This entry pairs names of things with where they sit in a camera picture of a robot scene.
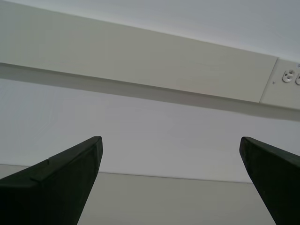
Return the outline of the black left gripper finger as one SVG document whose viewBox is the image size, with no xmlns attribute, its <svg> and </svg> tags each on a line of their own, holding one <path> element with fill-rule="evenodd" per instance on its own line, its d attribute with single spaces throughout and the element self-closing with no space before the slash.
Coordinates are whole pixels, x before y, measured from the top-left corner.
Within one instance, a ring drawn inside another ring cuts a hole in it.
<svg viewBox="0 0 300 225">
<path fill-rule="evenodd" d="M 0 180 L 2 225 L 76 225 L 98 175 L 100 136 Z"/>
<path fill-rule="evenodd" d="M 251 137 L 239 148 L 245 169 L 277 225 L 300 223 L 300 157 Z"/>
</svg>

